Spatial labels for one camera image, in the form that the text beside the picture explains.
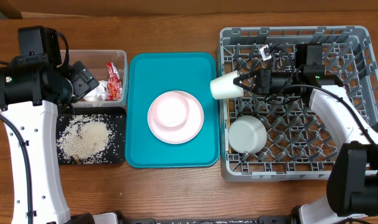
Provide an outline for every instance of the white plastic bag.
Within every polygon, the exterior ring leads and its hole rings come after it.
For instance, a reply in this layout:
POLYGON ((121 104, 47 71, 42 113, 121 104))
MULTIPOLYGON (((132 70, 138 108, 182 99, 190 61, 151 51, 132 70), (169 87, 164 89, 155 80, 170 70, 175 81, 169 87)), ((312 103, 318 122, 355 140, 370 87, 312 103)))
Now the white plastic bag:
POLYGON ((99 85, 83 97, 86 101, 101 101, 107 99, 107 81, 99 81, 99 85))

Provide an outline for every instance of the gray bin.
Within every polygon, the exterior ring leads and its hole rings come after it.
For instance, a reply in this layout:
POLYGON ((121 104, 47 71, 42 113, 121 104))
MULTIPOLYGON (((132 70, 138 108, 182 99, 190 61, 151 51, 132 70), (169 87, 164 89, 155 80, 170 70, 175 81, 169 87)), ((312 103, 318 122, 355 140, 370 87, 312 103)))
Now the gray bin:
MULTIPOLYGON (((219 76, 234 70, 265 68, 259 47, 281 44, 295 59, 295 44, 322 43, 326 74, 337 75, 362 117, 378 132, 378 69, 371 40, 361 26, 237 27, 220 32, 219 76)), ((291 71, 288 57, 280 54, 272 68, 291 71)), ((292 96, 279 97, 286 101, 292 96)), ((338 149, 321 120, 301 100, 285 106, 270 105, 263 96, 245 92, 236 99, 220 100, 222 176, 228 181, 280 181, 328 179, 338 149), (266 146, 256 154, 239 154, 229 148, 228 128, 241 115, 252 115, 268 131, 266 146)))

